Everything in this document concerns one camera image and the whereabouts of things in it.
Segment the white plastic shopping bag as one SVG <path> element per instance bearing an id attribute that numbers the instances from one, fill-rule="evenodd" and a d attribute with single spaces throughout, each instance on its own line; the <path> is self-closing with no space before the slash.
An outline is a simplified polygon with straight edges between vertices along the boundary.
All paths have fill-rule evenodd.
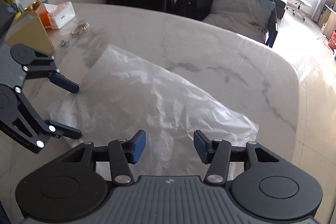
<path id="1" fill-rule="evenodd" d="M 49 115 L 97 146 L 145 131 L 145 149 L 131 166 L 134 176 L 203 176 L 207 167 L 193 145 L 195 130 L 244 146 L 259 129 L 183 77 L 115 46 L 84 76 L 80 92 L 53 103 Z"/>

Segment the small blue trinket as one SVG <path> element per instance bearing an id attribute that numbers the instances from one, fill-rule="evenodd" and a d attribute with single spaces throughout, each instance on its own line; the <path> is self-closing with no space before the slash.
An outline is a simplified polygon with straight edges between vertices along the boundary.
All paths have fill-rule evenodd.
<path id="1" fill-rule="evenodd" d="M 68 46 L 69 43 L 70 43 L 70 41 L 62 40 L 62 41 L 58 44 L 58 47 L 59 47 L 59 48 L 65 48 L 65 47 Z"/>

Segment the gold box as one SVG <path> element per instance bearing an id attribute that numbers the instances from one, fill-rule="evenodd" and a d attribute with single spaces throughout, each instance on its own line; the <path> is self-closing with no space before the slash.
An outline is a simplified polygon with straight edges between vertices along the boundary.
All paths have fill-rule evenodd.
<path id="1" fill-rule="evenodd" d="M 55 50 L 37 14 L 26 12 L 12 22 L 5 43 L 9 46 L 24 44 L 41 52 L 52 54 Z"/>

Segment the orange white tissue pack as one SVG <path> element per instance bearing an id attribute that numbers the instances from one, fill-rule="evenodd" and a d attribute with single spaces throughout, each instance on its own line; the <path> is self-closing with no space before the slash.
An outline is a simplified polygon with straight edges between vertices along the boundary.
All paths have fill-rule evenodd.
<path id="1" fill-rule="evenodd" d="M 39 16 L 43 27 L 47 31 L 61 29 L 76 16 L 71 2 L 57 5 L 42 3 L 35 13 Z"/>

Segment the grey cushion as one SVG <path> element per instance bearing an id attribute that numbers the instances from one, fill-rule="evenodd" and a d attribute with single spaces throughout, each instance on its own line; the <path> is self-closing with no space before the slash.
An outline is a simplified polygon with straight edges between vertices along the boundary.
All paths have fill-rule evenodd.
<path id="1" fill-rule="evenodd" d="M 264 43 L 274 8 L 269 0 L 213 0 L 203 21 Z"/>

